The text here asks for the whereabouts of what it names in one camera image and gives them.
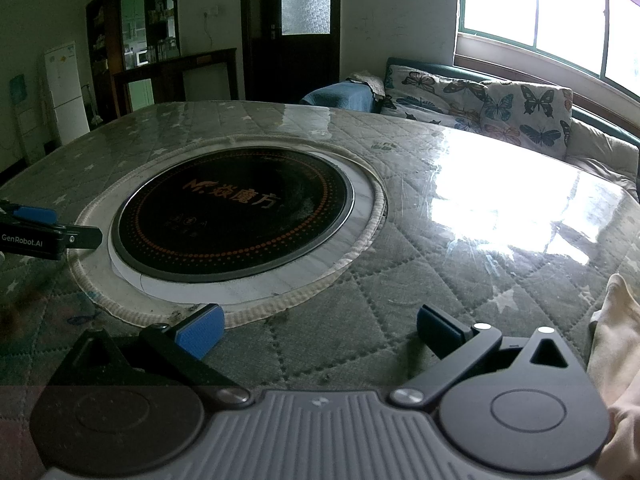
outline butterfly print cushion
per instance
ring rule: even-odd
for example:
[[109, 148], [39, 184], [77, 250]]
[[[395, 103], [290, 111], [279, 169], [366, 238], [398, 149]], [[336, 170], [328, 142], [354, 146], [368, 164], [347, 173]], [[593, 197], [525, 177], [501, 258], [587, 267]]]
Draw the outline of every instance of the butterfly print cushion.
[[564, 160], [574, 94], [569, 88], [483, 81], [482, 134]]
[[385, 100], [381, 113], [480, 132], [480, 113], [486, 86], [391, 65], [385, 75]]

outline sofa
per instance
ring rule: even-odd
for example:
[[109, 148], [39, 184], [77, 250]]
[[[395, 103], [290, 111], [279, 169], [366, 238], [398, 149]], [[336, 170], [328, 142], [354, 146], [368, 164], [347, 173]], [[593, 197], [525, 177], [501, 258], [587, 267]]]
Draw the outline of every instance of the sofa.
[[[368, 85], [344, 81], [309, 93], [300, 104], [382, 113], [506, 140], [616, 183], [638, 200], [640, 139], [573, 105], [570, 89], [397, 57], [387, 60], [384, 86], [379, 101]], [[465, 86], [470, 91], [458, 92]], [[544, 103], [552, 95], [555, 112]], [[545, 130], [554, 138], [541, 139]]]

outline microwave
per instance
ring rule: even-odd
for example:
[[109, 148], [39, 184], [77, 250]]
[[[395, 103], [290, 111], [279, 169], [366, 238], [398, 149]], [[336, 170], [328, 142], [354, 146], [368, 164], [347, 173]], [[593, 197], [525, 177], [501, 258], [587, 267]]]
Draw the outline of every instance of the microwave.
[[136, 66], [146, 65], [148, 62], [149, 61], [146, 58], [146, 50], [136, 52]]

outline white refrigerator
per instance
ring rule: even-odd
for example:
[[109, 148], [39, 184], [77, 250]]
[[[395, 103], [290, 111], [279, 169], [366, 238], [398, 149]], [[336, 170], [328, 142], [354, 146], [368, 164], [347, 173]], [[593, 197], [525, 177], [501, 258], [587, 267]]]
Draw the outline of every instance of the white refrigerator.
[[62, 144], [89, 132], [78, 77], [76, 44], [47, 50], [44, 55], [51, 119]]

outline wooden counter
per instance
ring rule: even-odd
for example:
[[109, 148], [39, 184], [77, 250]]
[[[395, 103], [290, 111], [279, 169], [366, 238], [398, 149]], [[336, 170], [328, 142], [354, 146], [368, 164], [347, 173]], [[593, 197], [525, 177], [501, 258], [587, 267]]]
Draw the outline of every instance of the wooden counter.
[[213, 50], [202, 54], [173, 57], [155, 63], [138, 66], [113, 75], [113, 91], [116, 106], [120, 116], [131, 113], [128, 83], [151, 79], [154, 90], [154, 102], [166, 103], [172, 101], [186, 101], [182, 73], [203, 66], [218, 63], [226, 64], [226, 74], [229, 81], [229, 95], [237, 100], [238, 76], [236, 74], [236, 49], [226, 48]]

